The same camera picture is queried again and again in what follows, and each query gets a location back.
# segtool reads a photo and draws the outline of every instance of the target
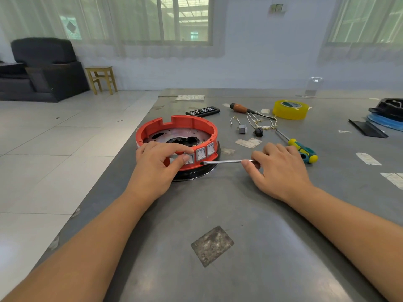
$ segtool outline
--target black armchair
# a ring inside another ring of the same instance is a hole
[[[0,66],[0,100],[58,102],[89,90],[69,40],[18,39],[11,49],[17,63]]]

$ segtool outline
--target red plastic housing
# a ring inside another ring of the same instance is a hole
[[[136,132],[137,148],[142,146],[144,144],[144,140],[149,138],[154,133],[170,128],[193,128],[200,131],[204,131],[211,135],[211,137],[204,143],[192,147],[195,150],[193,155],[193,163],[185,164],[183,167],[181,167],[180,169],[181,171],[201,167],[202,165],[200,164],[200,162],[214,161],[218,157],[217,127],[212,122],[197,116],[171,116],[171,122],[169,123],[163,123],[162,118],[160,117],[158,119],[151,120],[145,123]],[[202,148],[204,148],[206,157],[199,160],[197,152],[202,152]],[[170,164],[169,157],[165,159],[164,164],[165,166],[168,166]]]

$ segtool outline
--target gray electrical connector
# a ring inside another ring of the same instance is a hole
[[[248,132],[248,128],[246,127],[246,125],[239,125],[238,127],[238,132],[240,134],[245,134]]]

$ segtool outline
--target wooden stool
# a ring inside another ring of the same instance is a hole
[[[115,92],[118,92],[118,89],[116,87],[116,82],[115,82],[115,76],[113,75],[112,67],[89,67],[85,68],[88,74],[88,79],[92,85],[92,90],[94,91],[94,94],[97,93],[97,89],[95,88],[95,83],[98,84],[99,90],[102,92],[102,87],[101,87],[101,78],[106,80],[106,84],[108,85],[109,88],[109,94],[112,95],[112,87],[110,85],[110,82],[113,83],[113,87],[115,88]]]

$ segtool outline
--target sheer curtain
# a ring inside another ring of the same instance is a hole
[[[319,63],[403,64],[403,0],[337,0],[336,5]]]
[[[219,57],[227,0],[0,0],[11,42],[69,39],[78,56]]]

